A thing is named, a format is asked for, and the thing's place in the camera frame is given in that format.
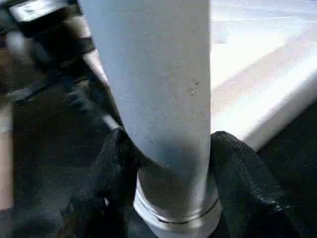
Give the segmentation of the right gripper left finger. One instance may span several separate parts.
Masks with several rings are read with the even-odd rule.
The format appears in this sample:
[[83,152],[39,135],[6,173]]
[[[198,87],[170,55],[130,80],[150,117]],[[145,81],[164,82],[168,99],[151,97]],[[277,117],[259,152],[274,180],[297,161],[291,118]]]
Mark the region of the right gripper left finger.
[[60,238],[125,238],[139,169],[135,146],[122,128],[106,135],[84,184],[61,211]]

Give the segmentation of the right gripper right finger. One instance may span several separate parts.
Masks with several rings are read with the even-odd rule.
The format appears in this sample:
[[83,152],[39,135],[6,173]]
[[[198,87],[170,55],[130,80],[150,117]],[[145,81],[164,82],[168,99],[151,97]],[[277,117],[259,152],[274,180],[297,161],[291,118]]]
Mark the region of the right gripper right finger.
[[309,236],[295,203],[245,142],[225,131],[211,134],[211,163],[230,237]]

